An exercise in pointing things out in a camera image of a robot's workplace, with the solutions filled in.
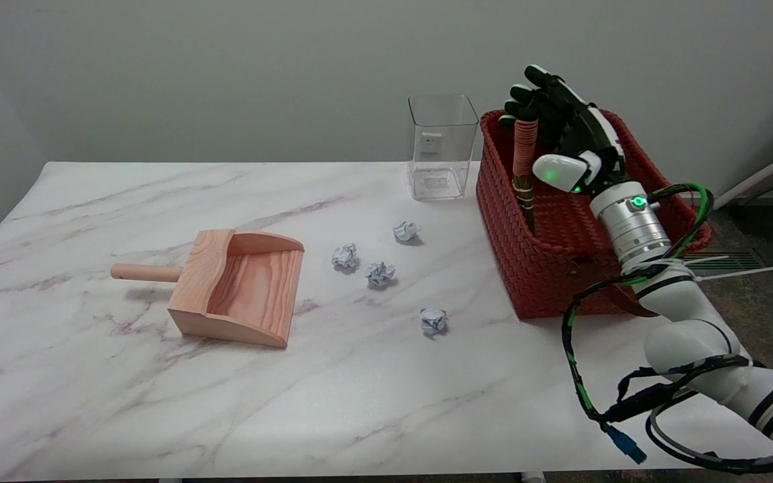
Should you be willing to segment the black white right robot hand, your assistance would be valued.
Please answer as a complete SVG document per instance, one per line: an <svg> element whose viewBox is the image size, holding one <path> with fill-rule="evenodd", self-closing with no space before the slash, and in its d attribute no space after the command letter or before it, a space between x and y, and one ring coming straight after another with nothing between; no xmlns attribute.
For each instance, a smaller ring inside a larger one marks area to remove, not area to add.
<svg viewBox="0 0 773 483"><path fill-rule="evenodd" d="M539 65L525 67L524 76L528 84L509 89L498 125L518 133L535 123L539 156L531 174L559 191L592 197L625 181L625 150L601 110Z"/></svg>

